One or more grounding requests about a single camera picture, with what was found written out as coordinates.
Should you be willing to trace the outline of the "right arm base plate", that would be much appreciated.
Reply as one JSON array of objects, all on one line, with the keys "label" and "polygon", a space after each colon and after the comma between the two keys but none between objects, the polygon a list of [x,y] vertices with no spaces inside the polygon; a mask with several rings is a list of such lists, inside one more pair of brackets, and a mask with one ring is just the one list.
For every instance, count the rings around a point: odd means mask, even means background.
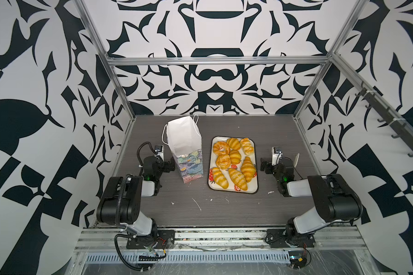
[{"label": "right arm base plate", "polygon": [[271,248],[313,248],[314,234],[298,234],[286,229],[268,229],[264,241]]}]

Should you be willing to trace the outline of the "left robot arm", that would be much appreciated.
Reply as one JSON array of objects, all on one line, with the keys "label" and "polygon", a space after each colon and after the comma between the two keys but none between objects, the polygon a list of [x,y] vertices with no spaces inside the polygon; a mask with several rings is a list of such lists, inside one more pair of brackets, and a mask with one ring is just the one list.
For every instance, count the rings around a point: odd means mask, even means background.
[{"label": "left robot arm", "polygon": [[140,145],[137,158],[140,163],[138,175],[109,179],[96,208],[96,220],[124,230],[129,237],[156,239],[157,224],[141,212],[141,199],[158,195],[162,187],[160,178],[175,170],[175,162],[173,158],[164,160],[164,147],[152,146],[150,142]]}]

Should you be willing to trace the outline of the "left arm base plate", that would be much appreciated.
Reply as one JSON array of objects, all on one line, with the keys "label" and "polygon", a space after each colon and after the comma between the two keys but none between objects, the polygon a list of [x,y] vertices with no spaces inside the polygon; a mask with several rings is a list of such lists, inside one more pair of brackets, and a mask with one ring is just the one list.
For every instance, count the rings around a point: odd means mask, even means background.
[{"label": "left arm base plate", "polygon": [[151,232],[147,236],[130,237],[127,241],[127,249],[166,249],[173,244],[174,230],[161,230]]}]

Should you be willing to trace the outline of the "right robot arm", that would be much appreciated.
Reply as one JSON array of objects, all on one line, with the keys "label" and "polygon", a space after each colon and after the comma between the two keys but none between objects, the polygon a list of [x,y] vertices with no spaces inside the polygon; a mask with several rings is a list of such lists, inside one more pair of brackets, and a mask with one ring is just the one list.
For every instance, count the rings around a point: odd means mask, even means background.
[{"label": "right robot arm", "polygon": [[268,230],[265,238],[268,244],[283,241],[289,246],[299,246],[309,242],[316,231],[333,223],[352,224],[361,218],[361,200],[340,174],[312,175],[295,180],[296,168],[292,160],[272,162],[262,158],[260,161],[260,170],[274,175],[283,197],[311,197],[314,202],[310,210],[289,219],[283,233]]}]

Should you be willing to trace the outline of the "white floral paper bag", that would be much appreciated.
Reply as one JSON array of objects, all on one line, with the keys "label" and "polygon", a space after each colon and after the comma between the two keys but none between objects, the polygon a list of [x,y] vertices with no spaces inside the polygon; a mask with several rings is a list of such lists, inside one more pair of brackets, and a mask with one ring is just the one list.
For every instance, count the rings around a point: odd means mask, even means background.
[{"label": "white floral paper bag", "polygon": [[183,116],[164,125],[161,140],[173,155],[184,183],[203,177],[202,136],[198,118]]}]

